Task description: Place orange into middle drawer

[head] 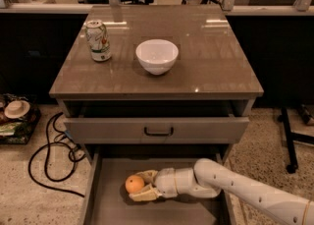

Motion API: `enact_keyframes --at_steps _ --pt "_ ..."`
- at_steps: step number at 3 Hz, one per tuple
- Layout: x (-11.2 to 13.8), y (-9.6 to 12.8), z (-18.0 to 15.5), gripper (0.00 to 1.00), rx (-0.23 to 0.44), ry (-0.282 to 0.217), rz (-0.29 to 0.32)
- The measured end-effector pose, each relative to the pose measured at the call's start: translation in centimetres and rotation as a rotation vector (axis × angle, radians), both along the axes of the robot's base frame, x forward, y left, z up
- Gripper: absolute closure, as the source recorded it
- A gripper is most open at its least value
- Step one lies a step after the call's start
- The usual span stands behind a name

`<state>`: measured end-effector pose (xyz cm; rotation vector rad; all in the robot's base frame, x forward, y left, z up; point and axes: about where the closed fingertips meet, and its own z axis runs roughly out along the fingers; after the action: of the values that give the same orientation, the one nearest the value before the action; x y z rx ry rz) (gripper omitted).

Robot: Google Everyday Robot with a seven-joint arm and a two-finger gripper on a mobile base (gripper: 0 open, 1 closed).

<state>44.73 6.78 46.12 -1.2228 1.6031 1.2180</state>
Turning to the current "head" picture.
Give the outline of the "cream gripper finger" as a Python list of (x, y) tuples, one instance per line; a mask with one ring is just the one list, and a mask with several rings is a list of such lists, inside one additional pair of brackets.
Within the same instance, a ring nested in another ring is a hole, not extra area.
[(140, 191), (129, 194), (129, 197), (133, 201), (152, 201), (156, 200), (161, 195), (162, 194), (152, 184), (148, 184)]
[(155, 182), (155, 177), (157, 176), (157, 174), (157, 170), (145, 170), (136, 173), (136, 175), (141, 177), (146, 184), (153, 184)]

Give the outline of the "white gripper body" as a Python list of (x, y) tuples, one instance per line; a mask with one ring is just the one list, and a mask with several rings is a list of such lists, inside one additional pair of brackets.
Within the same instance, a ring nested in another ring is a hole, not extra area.
[(196, 180), (191, 168), (166, 168), (157, 173), (154, 186), (164, 198), (191, 196), (195, 190)]

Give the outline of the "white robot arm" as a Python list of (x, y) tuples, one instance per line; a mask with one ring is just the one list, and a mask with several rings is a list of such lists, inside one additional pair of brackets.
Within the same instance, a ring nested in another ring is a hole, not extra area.
[(189, 195), (199, 198), (231, 193), (281, 225), (314, 225), (314, 202), (239, 175), (201, 158), (193, 167), (146, 170), (127, 177), (125, 188), (134, 201)]

